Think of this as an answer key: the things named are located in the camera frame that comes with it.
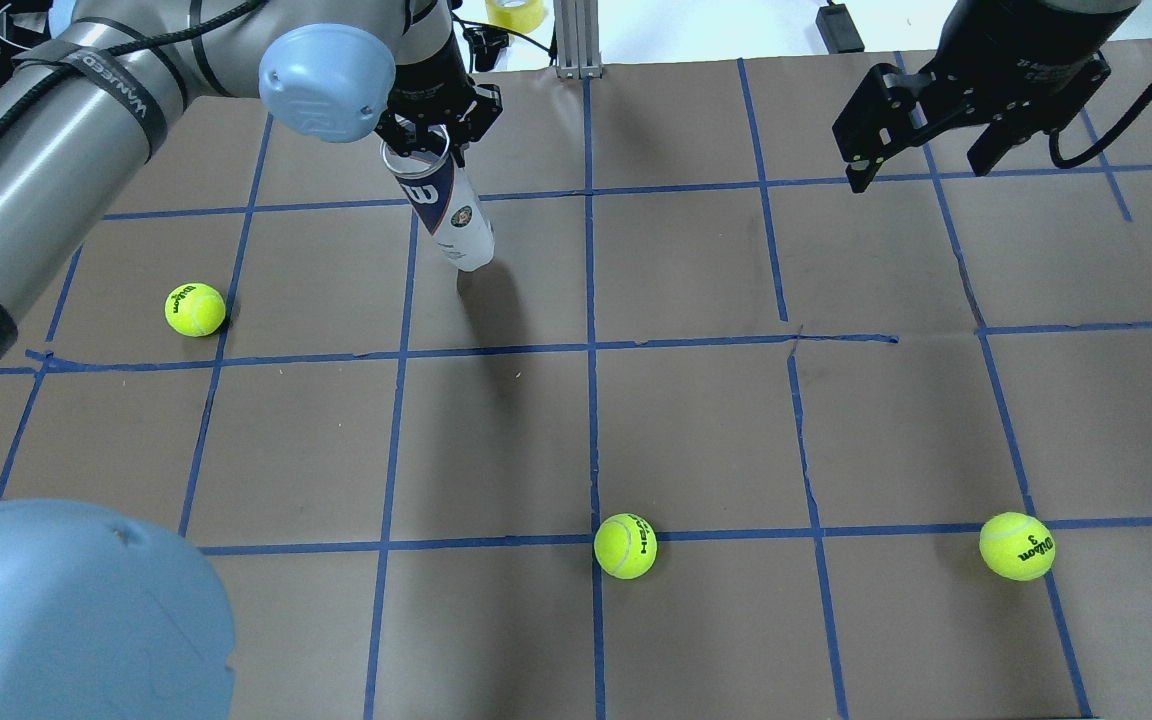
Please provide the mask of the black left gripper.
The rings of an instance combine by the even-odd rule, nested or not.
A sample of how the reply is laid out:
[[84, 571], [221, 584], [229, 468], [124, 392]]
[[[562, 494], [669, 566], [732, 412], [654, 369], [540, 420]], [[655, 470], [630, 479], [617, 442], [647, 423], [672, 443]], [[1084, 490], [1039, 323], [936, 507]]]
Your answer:
[[500, 88], [473, 81], [449, 35], [429, 59], [397, 65], [396, 82], [376, 135], [401, 158], [414, 152], [435, 156], [434, 126], [442, 126], [452, 161], [457, 169], [465, 169], [467, 146], [482, 141], [502, 109]]

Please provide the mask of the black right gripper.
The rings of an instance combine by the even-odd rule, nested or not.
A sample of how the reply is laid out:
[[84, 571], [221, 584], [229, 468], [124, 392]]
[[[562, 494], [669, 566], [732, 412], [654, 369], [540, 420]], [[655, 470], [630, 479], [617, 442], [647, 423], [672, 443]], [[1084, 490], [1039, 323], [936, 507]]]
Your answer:
[[958, 1], [927, 65], [879, 63], [832, 126], [851, 190], [882, 164], [952, 129], [979, 126], [970, 168], [986, 176], [1037, 132], [1059, 132], [1108, 78], [1102, 45], [1134, 1]]

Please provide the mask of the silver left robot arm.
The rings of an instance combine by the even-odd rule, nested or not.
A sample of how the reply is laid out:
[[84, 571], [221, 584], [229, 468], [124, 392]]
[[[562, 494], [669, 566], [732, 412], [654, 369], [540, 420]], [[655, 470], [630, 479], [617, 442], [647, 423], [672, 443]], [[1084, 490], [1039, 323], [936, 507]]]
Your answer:
[[[0, 361], [197, 97], [401, 156], [458, 158], [500, 114], [445, 1], [59, 1], [52, 18], [0, 88]], [[0, 500], [0, 719], [223, 719], [234, 643], [223, 583], [173, 530]]]

